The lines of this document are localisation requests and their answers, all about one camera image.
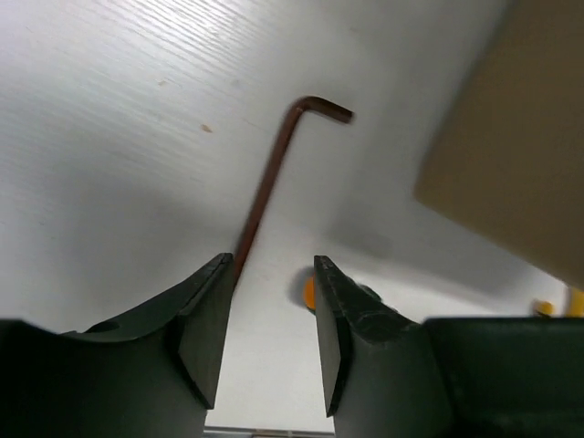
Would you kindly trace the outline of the dark hex key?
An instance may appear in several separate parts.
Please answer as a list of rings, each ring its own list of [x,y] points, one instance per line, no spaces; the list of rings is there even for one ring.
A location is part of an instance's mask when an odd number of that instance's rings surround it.
[[[275,188],[287,150],[302,116],[313,112],[321,117],[341,124],[350,124],[354,112],[319,96],[304,96],[295,100],[287,109],[276,134],[266,167],[258,184],[255,198],[243,225],[234,255],[234,285],[236,286],[245,268],[246,260],[254,244],[257,230],[262,222],[270,196]]]

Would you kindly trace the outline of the tan plastic toolbox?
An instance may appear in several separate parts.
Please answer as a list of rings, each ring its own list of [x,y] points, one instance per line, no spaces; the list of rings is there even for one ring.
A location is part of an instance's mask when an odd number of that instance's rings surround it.
[[[427,153],[416,199],[583,285],[583,4],[516,1]]]

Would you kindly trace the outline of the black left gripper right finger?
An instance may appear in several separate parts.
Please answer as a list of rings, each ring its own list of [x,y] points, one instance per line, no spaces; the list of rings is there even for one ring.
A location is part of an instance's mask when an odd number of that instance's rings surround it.
[[[326,413],[338,437],[580,437],[579,318],[429,318],[353,301],[314,259]]]

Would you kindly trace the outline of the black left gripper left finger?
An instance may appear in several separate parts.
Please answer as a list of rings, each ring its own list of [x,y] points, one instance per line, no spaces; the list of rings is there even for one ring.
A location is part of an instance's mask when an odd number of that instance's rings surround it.
[[[199,437],[214,407],[234,259],[84,332],[1,323],[4,437]]]

